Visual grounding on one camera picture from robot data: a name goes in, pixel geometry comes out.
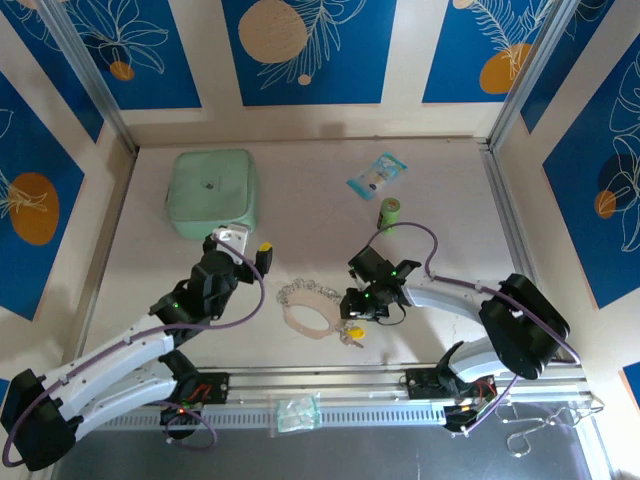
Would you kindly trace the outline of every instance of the yellow tag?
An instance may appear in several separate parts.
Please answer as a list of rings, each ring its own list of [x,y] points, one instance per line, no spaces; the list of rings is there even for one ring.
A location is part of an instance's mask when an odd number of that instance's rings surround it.
[[[347,330],[347,335],[354,340],[362,340],[366,335],[366,332],[361,327],[351,327]]]

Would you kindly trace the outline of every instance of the beige circle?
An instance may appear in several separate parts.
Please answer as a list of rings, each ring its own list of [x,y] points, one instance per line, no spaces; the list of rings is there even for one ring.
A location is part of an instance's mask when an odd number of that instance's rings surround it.
[[[453,6],[459,10],[469,7],[475,0],[453,0]]]
[[[58,3],[67,2],[67,1],[69,0],[58,0]],[[34,0],[17,0],[17,2],[24,5],[27,8],[30,8],[31,10],[35,10],[36,8],[38,8]]]
[[[298,12],[282,0],[260,0],[238,24],[240,42],[254,60],[281,63],[295,58],[307,44],[307,28]]]
[[[306,87],[311,83],[311,77],[309,75],[300,75],[298,77],[298,83],[303,87]]]

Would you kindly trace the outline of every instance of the orange wire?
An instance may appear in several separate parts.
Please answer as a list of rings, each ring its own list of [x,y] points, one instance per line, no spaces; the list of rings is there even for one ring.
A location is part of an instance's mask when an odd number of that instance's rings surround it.
[[[198,395],[198,393],[200,393],[205,388],[207,388],[207,385],[204,385],[204,384],[202,384],[198,388],[196,388],[195,392],[193,392],[191,394],[191,396],[189,398],[187,398],[187,402],[191,402],[192,400],[194,400],[196,398],[196,396]]]
[[[201,401],[204,403],[207,401],[207,397],[209,396],[209,393],[211,392],[211,389],[213,388],[213,385],[208,385],[208,388],[204,391],[204,393],[202,394],[202,398]]]
[[[482,402],[482,399],[484,398],[484,392],[482,391],[482,385],[480,384],[479,381],[476,381],[475,384],[478,387],[478,390],[480,391],[480,398],[478,400],[478,403],[480,403],[480,402]]]
[[[489,387],[489,390],[491,390],[491,393],[493,393],[494,395],[497,395],[498,393],[496,392],[496,389],[493,385],[491,385],[488,381],[486,380],[478,380],[476,382],[477,383],[484,383],[487,387]]]

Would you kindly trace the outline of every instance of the mint green pouch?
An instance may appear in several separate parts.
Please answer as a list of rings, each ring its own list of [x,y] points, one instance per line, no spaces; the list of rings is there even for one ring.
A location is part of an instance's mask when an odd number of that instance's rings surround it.
[[[254,231],[257,202],[258,175],[248,151],[187,152],[176,158],[166,210],[184,238],[203,240],[231,222]]]

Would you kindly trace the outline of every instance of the clear plastic bag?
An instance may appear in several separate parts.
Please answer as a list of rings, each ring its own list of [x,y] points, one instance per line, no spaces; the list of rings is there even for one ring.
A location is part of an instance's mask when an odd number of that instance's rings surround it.
[[[271,397],[269,403],[272,437],[309,432],[322,426],[318,395]]]

